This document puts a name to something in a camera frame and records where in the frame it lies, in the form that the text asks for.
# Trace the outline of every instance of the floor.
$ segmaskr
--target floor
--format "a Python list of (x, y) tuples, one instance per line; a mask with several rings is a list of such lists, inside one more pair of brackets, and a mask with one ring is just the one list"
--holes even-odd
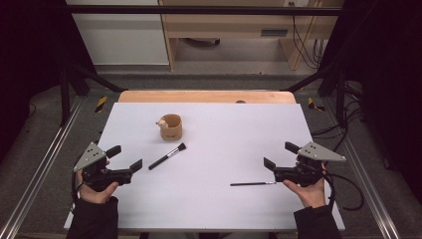
[[(273, 90), (285, 89), (312, 74), (315, 69), (305, 64), (295, 72), (288, 70), (277, 40), (222, 40), (219, 46), (183, 41), (173, 72), (167, 66), (108, 67), (99, 66), (104, 78), (129, 89), (204, 89), (204, 90)], [(68, 128), (61, 121), (60, 89), (55, 87), (31, 99), (32, 114), (0, 167), (0, 238), (64, 238), (64, 222), (69, 213), (70, 168), (76, 154), (90, 141), (100, 139), (112, 103), (118, 99), (99, 84), (88, 80), (92, 88), (87, 97), (71, 92), (73, 112), (78, 112)], [(320, 81), (295, 93), (302, 105), (310, 132), (336, 124), (333, 119), (335, 101), (320, 98)], [(101, 113), (95, 113), (99, 98), (107, 96)], [(309, 98), (316, 107), (310, 109)], [(346, 230), (344, 238), (422, 238), (422, 206), (406, 186), (400, 172), (387, 170), (383, 152), (374, 133), (365, 124), (359, 104), (346, 97), (350, 104), (347, 137), (338, 148), (350, 160), (332, 163), (332, 172), (346, 176), (360, 185), (365, 203), (358, 211), (341, 210)], [(314, 137), (328, 148), (335, 148), (343, 130)], [(357, 192), (349, 184), (338, 181), (337, 203), (353, 207), (359, 202)], [(121, 233), (121, 236), (133, 236)], [(283, 232), (281, 238), (295, 238)]]

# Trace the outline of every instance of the desk panel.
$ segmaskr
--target desk panel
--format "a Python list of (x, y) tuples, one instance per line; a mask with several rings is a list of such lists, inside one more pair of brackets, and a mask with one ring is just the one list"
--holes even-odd
[[(156, 121), (178, 114), (183, 138), (166, 142)], [(294, 166), (285, 141), (312, 140), (300, 105), (117, 103), (99, 146), (121, 145), (109, 168), (128, 168), (143, 158), (132, 183), (119, 187), (120, 229), (135, 231), (295, 230), (294, 211), (302, 207), (284, 185), (231, 187), (233, 182), (274, 181), (264, 167)], [(187, 149), (152, 170), (147, 167), (184, 142)], [(333, 215), (344, 229), (338, 209)], [(65, 228), (70, 226), (72, 214)]]

